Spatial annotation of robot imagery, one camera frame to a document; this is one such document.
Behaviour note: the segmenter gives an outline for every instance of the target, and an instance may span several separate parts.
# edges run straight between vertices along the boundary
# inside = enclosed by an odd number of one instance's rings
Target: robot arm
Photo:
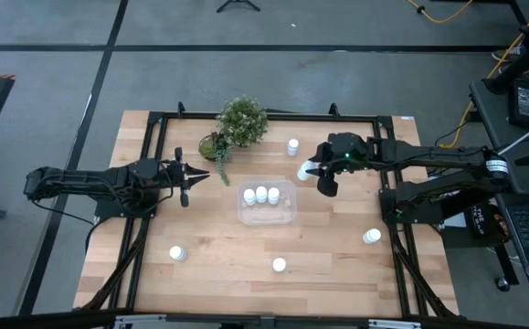
[[[368,138],[365,142],[353,133],[332,133],[309,160],[319,163],[307,173],[319,176],[317,189],[326,196],[337,195],[335,175],[345,172],[392,171],[409,166],[463,169],[425,183],[403,182],[394,190],[381,190],[384,218],[395,223],[438,224],[502,192],[509,182],[507,163],[486,147],[442,149],[388,139]],[[455,194],[441,197],[451,192]]]
[[[61,194],[89,196],[99,205],[106,205],[103,217],[138,217],[156,207],[160,189],[171,188],[172,191],[180,187],[181,206],[187,207],[187,191],[209,175],[208,171],[183,164],[182,156],[181,148],[177,148],[172,161],[141,159],[105,171],[42,167],[28,174],[24,193],[31,201]],[[100,215],[98,210],[100,207],[96,210],[97,216]]]

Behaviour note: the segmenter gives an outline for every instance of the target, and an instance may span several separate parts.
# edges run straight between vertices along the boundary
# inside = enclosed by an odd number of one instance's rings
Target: plant pot
[[[211,134],[199,142],[199,154],[209,161],[216,161],[216,143]]]

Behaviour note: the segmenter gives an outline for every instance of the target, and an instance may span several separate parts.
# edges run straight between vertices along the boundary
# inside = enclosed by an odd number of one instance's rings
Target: green plant
[[[248,97],[229,101],[217,119],[220,135],[227,144],[238,147],[259,143],[268,127],[266,111],[255,99]]]
[[[230,148],[217,148],[215,151],[216,156],[216,171],[221,176],[221,180],[224,181],[226,186],[229,186],[229,178],[224,168],[224,162],[231,160]]]
[[[217,120],[219,133],[211,134],[212,150],[217,173],[229,186],[224,163],[231,160],[231,149],[259,143],[267,131],[268,118],[266,110],[256,100],[240,97],[226,103]]]

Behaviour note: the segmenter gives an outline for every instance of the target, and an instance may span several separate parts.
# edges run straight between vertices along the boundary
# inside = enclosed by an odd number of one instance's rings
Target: black floor stripe
[[[88,136],[88,131],[90,130],[91,120],[93,119],[93,114],[100,97],[101,87],[103,86],[103,81],[106,77],[108,67],[110,66],[111,47],[113,47],[116,43],[116,38],[120,32],[120,27],[122,26],[122,20],[124,18],[127,6],[128,0],[120,1],[118,13],[116,14],[114,24],[111,28],[108,44],[103,56],[101,57],[100,67],[98,68],[98,73],[96,74],[93,87],[91,88],[90,99],[81,120],[81,124],[79,125],[75,141],[71,148],[71,153],[69,154],[69,159],[65,167],[66,170],[76,170],[78,168],[81,152],[83,151],[83,146],[85,145],[85,140]],[[65,209],[65,205],[67,204],[67,200],[67,195],[59,196],[55,201],[55,206],[53,206],[53,208],[63,211]],[[35,267],[33,268],[33,272],[31,273],[30,279],[28,281],[25,297],[20,305],[19,315],[30,315],[33,312],[35,302],[37,301],[38,292],[40,290],[43,277],[45,276],[45,271],[47,270],[48,260],[55,245],[55,239],[61,224],[61,218],[62,216],[58,213],[49,213],[47,231],[38,252]]]
[[[117,35],[110,35],[108,45],[0,45],[0,51],[42,51],[42,52],[88,52],[88,51],[132,51],[132,52],[166,52],[166,51],[346,51],[377,53],[471,53],[491,52],[507,49],[506,45],[472,45],[472,46],[405,46],[405,45],[118,45],[114,46]]]
[[[72,45],[72,44],[49,44],[49,45],[7,45],[0,44],[0,51],[104,51],[106,45]]]
[[[508,46],[355,46],[355,45],[119,45],[113,51],[346,51],[404,53],[492,52]]]

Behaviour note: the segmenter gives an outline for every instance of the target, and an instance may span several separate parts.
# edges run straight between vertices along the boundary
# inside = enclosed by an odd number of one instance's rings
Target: tripod base
[[[246,3],[251,6],[254,10],[260,11],[260,8],[258,8],[257,5],[252,4],[252,2],[249,0],[227,0],[220,8],[216,10],[216,13],[221,13],[227,7],[227,5],[231,3]]]

